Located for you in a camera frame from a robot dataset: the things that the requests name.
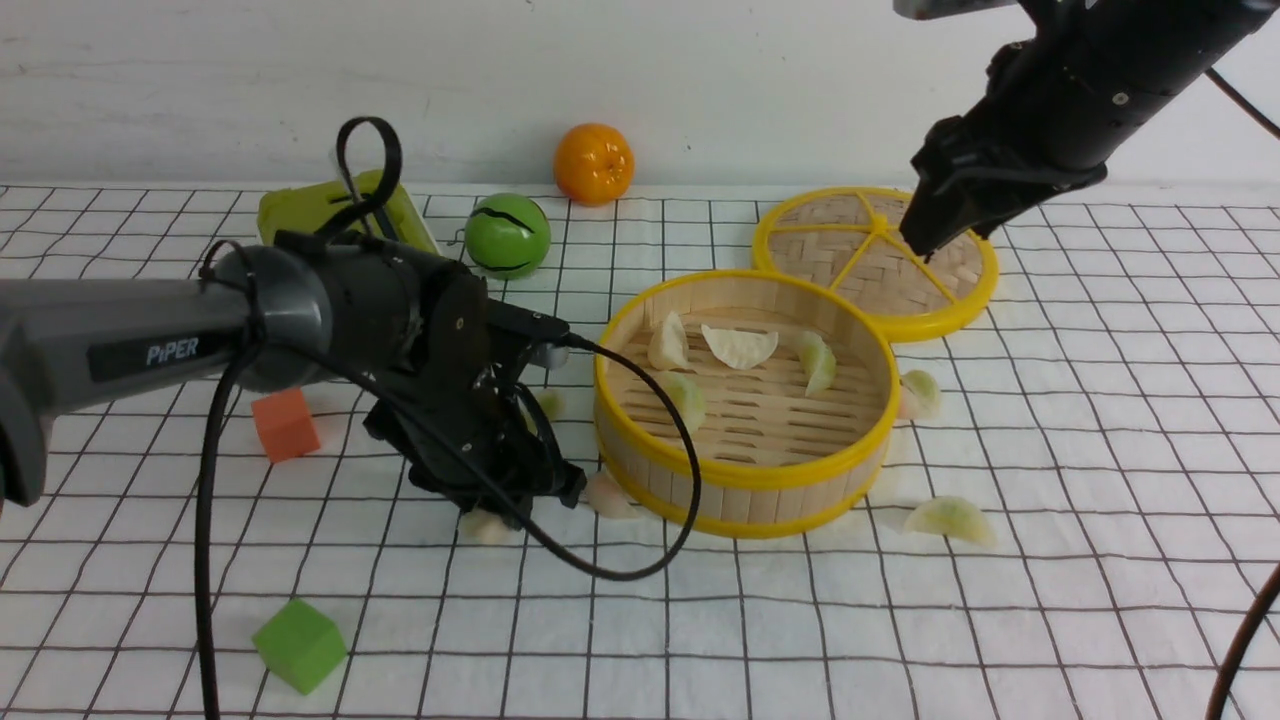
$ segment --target bamboo steamer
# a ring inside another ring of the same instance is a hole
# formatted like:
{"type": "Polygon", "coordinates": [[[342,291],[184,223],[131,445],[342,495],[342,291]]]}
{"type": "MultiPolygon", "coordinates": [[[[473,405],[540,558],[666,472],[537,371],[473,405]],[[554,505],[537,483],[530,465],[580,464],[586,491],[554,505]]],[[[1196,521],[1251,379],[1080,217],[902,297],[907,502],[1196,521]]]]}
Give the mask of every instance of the bamboo steamer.
{"type": "MultiPolygon", "coordinates": [[[[760,270],[713,270],[655,286],[613,318],[602,345],[646,372],[654,328],[675,311],[689,336],[692,378],[707,398],[694,436],[703,473],[695,528],[765,538],[801,533],[856,503],[878,473],[899,405],[883,334],[847,300],[760,270]],[[777,331],[778,350],[735,370],[717,360],[701,325],[777,331]],[[787,338],[809,329],[836,354],[831,388],[804,397],[808,377],[787,338]]],[[[614,479],[649,510],[682,523],[692,496],[689,459],[658,397],[626,368],[595,360],[595,428],[614,479]]]]}
{"type": "Polygon", "coordinates": [[[890,342],[933,340],[972,323],[1000,275],[991,243],[968,232],[932,258],[918,258],[899,223],[911,196],[874,187],[837,187],[774,208],[755,231],[751,258],[828,288],[868,314],[890,342]]]}

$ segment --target black robotic arm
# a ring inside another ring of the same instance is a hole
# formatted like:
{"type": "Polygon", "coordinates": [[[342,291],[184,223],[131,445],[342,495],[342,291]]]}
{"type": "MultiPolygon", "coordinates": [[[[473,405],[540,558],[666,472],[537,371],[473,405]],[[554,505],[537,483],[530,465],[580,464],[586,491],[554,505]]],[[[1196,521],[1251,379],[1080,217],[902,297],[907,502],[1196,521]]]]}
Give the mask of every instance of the black robotic arm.
{"type": "MultiPolygon", "coordinates": [[[[899,0],[936,18],[1004,0],[899,0]]],[[[1107,177],[1111,154],[1280,0],[1019,0],[1036,37],[1002,47],[986,95],[940,120],[911,159],[919,176],[902,238],[931,255],[1064,192],[1107,177]]]]}
{"type": "MultiPolygon", "coordinates": [[[[367,237],[334,243],[282,233],[274,246],[224,255],[205,275],[0,282],[5,498],[31,505],[44,493],[55,418],[215,374],[260,322],[271,338],[372,377],[416,420],[467,448],[526,514],[535,496],[576,502],[582,470],[559,457],[553,437],[526,427],[515,391],[527,365],[563,363],[563,322],[490,300],[484,281],[461,263],[367,237]],[[253,272],[253,297],[244,292],[246,265],[253,272]]],[[[238,384],[269,393],[330,377],[297,354],[268,347],[238,384]]],[[[415,423],[378,404],[365,427],[410,460],[415,484],[515,524],[485,486],[415,423]]]]}

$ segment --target green plastic box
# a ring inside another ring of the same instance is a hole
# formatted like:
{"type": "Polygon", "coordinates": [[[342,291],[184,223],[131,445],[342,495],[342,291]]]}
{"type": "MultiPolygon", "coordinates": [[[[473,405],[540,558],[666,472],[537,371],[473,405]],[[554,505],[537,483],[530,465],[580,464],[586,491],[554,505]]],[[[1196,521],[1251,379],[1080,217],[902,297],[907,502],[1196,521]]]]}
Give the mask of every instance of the green plastic box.
{"type": "Polygon", "coordinates": [[[338,625],[302,600],[291,600],[253,633],[266,669],[302,694],[316,689],[347,657],[338,625]]]}
{"type": "MultiPolygon", "coordinates": [[[[378,187],[381,179],[381,170],[369,170],[356,176],[356,191],[369,195],[378,187]]],[[[351,193],[340,181],[312,184],[308,187],[296,187],[268,192],[257,205],[257,231],[262,236],[265,245],[271,245],[276,231],[287,229],[294,232],[315,232],[320,229],[334,213],[351,205],[351,193]]],[[[396,192],[387,201],[387,215],[396,234],[419,250],[440,254],[431,237],[426,223],[419,214],[417,208],[410,199],[404,186],[396,186],[396,192]]],[[[379,228],[376,217],[369,218],[374,234],[387,238],[387,233],[379,228]]],[[[352,227],[364,229],[361,223],[352,227]]]]}

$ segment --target orange fruit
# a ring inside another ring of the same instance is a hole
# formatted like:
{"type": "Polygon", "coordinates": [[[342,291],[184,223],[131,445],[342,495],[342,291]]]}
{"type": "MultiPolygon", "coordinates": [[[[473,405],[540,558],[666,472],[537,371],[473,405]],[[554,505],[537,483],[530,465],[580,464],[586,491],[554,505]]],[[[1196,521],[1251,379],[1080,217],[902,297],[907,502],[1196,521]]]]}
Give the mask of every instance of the orange fruit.
{"type": "Polygon", "coordinates": [[[556,184],[582,205],[604,205],[626,193],[635,177],[635,156],[617,129],[585,123],[570,129],[556,149],[556,184]]]}

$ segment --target green toy ball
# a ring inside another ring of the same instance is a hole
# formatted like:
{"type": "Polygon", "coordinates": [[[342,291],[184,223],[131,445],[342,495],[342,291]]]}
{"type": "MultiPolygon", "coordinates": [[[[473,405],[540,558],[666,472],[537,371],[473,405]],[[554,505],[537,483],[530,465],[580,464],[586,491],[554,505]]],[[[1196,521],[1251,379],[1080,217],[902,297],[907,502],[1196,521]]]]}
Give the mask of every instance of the green toy ball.
{"type": "Polygon", "coordinates": [[[467,255],[486,273],[512,279],[538,269],[552,247],[552,228],[536,202],[503,192],[481,200],[465,231],[467,255]]]}

